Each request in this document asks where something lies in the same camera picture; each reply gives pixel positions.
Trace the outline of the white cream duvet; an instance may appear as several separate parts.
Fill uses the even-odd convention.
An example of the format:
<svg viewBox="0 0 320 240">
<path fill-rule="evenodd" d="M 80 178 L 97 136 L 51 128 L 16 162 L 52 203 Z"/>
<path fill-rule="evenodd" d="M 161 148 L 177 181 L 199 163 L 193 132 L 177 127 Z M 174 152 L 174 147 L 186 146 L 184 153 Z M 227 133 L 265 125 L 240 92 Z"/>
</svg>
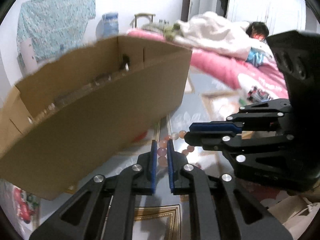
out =
<svg viewBox="0 0 320 240">
<path fill-rule="evenodd" d="M 193 16 L 189 21 L 176 21 L 183 36 L 175 42 L 213 51 L 217 54 L 247 60 L 251 39 L 246 34 L 244 22 L 232 22 L 213 11 Z"/>
</svg>

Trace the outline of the brown cardboard box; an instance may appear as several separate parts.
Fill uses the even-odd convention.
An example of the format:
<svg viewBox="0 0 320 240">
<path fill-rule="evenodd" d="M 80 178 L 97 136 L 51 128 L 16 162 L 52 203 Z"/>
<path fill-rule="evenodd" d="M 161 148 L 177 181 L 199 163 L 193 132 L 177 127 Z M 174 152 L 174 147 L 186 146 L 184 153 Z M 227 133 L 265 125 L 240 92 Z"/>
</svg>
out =
<svg viewBox="0 0 320 240">
<path fill-rule="evenodd" d="M 56 198 L 181 104 L 191 55 L 121 35 L 28 75 L 1 109 L 1 178 Z"/>
</svg>

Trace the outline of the green knit garment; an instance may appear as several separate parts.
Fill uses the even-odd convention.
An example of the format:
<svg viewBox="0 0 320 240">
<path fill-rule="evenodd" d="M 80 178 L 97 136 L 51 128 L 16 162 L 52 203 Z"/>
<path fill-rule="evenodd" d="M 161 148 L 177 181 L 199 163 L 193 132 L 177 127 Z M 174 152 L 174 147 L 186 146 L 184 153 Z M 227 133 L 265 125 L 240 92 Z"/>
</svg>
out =
<svg viewBox="0 0 320 240">
<path fill-rule="evenodd" d="M 173 25 L 167 23 L 148 23 L 142 25 L 141 29 L 161 34 L 167 41 L 174 41 L 176 37 L 183 36 L 178 23 Z"/>
</svg>

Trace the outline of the pink floral blanket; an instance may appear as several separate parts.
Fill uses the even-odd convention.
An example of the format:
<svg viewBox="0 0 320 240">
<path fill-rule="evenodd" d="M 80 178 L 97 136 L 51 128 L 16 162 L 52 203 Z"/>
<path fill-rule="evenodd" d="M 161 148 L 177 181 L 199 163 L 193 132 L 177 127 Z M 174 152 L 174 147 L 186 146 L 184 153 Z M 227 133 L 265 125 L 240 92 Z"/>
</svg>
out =
<svg viewBox="0 0 320 240">
<path fill-rule="evenodd" d="M 257 87 L 267 92 L 273 99 L 289 98 L 284 76 L 274 59 L 265 60 L 261 66 L 255 67 L 241 59 L 193 48 L 182 37 L 175 38 L 172 43 L 190 48 L 192 50 L 191 66 L 220 80 L 234 90 L 243 89 L 248 93 Z"/>
</svg>

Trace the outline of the wooden chair frame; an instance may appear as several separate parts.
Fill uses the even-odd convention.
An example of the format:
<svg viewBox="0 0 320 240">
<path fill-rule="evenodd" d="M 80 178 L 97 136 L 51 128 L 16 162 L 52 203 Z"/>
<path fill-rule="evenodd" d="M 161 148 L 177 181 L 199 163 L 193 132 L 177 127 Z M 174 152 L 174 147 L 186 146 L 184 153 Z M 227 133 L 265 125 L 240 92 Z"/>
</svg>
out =
<svg viewBox="0 0 320 240">
<path fill-rule="evenodd" d="M 155 16 L 156 16 L 155 14 L 151 14 L 151 13 L 145 13 L 145 12 L 137 13 L 134 15 L 133 27 L 138 28 L 145 24 L 152 23 Z"/>
</svg>

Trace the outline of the teal patterned wall cloth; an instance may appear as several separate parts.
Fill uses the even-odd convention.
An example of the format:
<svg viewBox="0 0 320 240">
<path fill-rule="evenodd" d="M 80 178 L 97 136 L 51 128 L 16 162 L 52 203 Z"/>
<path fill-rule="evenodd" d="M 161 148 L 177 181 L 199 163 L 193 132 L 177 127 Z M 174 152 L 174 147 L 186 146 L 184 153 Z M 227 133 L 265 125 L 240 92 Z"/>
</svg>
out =
<svg viewBox="0 0 320 240">
<path fill-rule="evenodd" d="M 21 5 L 17 26 L 20 43 L 31 39 L 35 59 L 56 57 L 81 45 L 89 20 L 95 18 L 95 0 L 29 0 Z"/>
</svg>

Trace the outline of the person lying in bed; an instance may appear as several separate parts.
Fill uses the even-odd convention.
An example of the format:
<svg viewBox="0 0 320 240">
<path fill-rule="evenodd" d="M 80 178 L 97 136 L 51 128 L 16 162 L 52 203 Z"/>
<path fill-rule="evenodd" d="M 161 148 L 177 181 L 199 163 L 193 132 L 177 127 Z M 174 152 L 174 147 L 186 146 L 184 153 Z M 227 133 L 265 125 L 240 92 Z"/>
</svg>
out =
<svg viewBox="0 0 320 240">
<path fill-rule="evenodd" d="M 251 49 L 246 62 L 255 67 L 260 67 L 267 61 L 274 59 L 271 49 L 266 43 L 269 29 L 264 22 L 252 22 L 246 29 L 246 34 L 251 39 Z"/>
</svg>

